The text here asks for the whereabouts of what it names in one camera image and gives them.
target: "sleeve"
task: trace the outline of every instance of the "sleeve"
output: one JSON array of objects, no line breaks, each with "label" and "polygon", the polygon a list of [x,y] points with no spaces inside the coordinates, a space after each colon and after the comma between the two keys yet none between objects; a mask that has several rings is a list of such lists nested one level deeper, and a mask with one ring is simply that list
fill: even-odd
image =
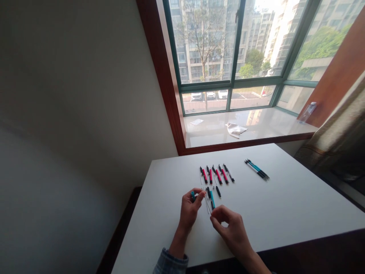
[{"label": "sleeve", "polygon": [[184,254],[183,259],[178,259],[163,248],[153,274],[182,274],[185,273],[189,258]]}]

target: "paper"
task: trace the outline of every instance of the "paper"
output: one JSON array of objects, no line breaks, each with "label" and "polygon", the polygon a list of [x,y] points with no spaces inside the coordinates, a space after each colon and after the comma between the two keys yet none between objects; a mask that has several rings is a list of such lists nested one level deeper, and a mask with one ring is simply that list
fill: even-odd
[{"label": "paper", "polygon": [[195,126],[197,126],[197,125],[199,125],[201,122],[203,122],[204,120],[202,120],[202,119],[196,119],[195,121],[192,121],[192,122],[190,122],[191,124],[193,124],[193,125],[195,125]]}]

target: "plastic bottle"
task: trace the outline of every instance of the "plastic bottle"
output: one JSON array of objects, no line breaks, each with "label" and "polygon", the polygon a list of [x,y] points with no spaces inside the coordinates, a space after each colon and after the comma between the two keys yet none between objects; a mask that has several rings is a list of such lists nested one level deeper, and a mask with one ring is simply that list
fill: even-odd
[{"label": "plastic bottle", "polygon": [[299,117],[298,122],[300,124],[305,124],[309,116],[312,114],[313,110],[316,108],[316,102],[311,102],[309,106],[305,109],[303,114]]}]

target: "white table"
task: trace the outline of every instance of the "white table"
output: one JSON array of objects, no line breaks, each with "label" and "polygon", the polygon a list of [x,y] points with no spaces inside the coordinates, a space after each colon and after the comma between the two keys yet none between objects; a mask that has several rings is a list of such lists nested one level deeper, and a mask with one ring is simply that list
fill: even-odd
[{"label": "white table", "polygon": [[[254,173],[246,158],[271,180]],[[236,183],[219,187],[222,198],[215,193],[216,207],[224,204],[242,215],[257,252],[365,228],[365,213],[275,144],[154,160],[112,273],[151,273],[162,248],[171,244],[181,197],[205,187],[199,166],[223,163]],[[204,200],[185,253],[189,266],[233,256],[212,227]]]}]

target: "windowsill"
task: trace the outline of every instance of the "windowsill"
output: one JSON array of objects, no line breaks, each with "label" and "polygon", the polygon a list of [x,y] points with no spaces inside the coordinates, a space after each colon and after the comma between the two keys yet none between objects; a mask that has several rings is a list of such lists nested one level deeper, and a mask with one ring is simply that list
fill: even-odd
[{"label": "windowsill", "polygon": [[[196,119],[203,122],[195,126]],[[237,139],[228,134],[227,122],[247,128]],[[305,133],[314,133],[317,127],[299,124],[296,117],[276,108],[262,108],[184,117],[186,148],[260,140]]]}]

